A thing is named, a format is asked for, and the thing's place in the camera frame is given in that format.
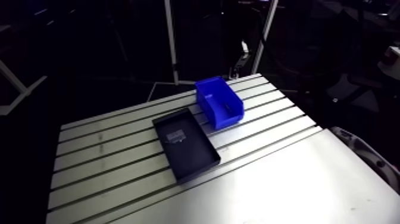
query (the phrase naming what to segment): aluminum table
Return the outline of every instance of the aluminum table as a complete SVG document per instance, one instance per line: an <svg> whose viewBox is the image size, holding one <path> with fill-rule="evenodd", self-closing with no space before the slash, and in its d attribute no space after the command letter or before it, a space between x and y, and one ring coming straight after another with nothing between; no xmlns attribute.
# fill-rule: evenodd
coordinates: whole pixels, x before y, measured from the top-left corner
<svg viewBox="0 0 400 224"><path fill-rule="evenodd" d="M189 91L61 127L48 224L400 223L400 197L259 74L229 81L245 116L213 131ZM189 107L221 156L176 185L152 120Z"/></svg>

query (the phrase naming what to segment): blue plastic bin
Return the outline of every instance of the blue plastic bin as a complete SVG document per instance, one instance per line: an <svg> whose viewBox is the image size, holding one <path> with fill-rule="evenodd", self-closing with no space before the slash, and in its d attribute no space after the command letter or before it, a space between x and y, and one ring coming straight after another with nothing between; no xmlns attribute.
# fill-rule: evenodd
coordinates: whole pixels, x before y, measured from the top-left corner
<svg viewBox="0 0 400 224"><path fill-rule="evenodd" d="M196 100L215 130L240 121L245 114L243 101L221 77L196 82Z"/></svg>

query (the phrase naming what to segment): metal pole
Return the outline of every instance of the metal pole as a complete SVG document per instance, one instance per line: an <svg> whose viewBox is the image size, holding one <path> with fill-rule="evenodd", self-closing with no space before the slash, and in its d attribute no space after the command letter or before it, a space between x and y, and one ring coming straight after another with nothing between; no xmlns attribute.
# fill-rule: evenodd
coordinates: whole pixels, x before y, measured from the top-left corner
<svg viewBox="0 0 400 224"><path fill-rule="evenodd" d="M173 26L173 22L172 22L170 0L164 0L164 5L165 5L165 16L167 18L168 38L170 41L170 52L171 52L172 69L173 69L173 74L174 74L174 83L175 83L175 85L178 85L179 78L178 78L178 71L176 70L174 26Z"/></svg>
<svg viewBox="0 0 400 224"><path fill-rule="evenodd" d="M2 73L11 84L18 89L21 94L25 94L28 89L21 81L14 75L12 71L8 69L8 67L0 60L0 73Z"/></svg>
<svg viewBox="0 0 400 224"><path fill-rule="evenodd" d="M276 7L278 6L278 1L279 0L272 0L267 19L265 20L264 29L262 30L261 38L264 38L264 40L267 40L268 33L270 32L272 20L274 19L274 15L275 15L275 10L276 10ZM264 51L264 45L260 41L260 43L258 44L257 53L254 58L253 68L251 69L251 74L257 73L257 69L258 69L258 65L260 63L261 56L263 56L263 51Z"/></svg>

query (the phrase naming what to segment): dark background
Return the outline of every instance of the dark background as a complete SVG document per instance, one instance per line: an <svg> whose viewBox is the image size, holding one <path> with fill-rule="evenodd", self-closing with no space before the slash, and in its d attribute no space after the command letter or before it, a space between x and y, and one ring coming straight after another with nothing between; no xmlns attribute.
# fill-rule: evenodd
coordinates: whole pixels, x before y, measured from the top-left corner
<svg viewBox="0 0 400 224"><path fill-rule="evenodd" d="M246 39L255 54L269 3L256 7L260 14L229 14L233 6L226 1L171 0L171 6L180 79L201 80L228 74L237 39ZM399 165L398 83L376 67L399 37L396 24L376 15L387 7L368 5L371 14L361 27L356 1L285 0L279 6L258 72L322 127L343 127ZM164 1L1 1L3 24L11 28L0 32L0 59L26 86L48 76L0 117L3 213L15 223L44 223L60 126L145 102L153 82L173 81ZM379 113L332 102L325 90L342 73L385 86L373 89ZM190 89L157 85L151 99ZM17 95L0 76L0 104Z"/></svg>

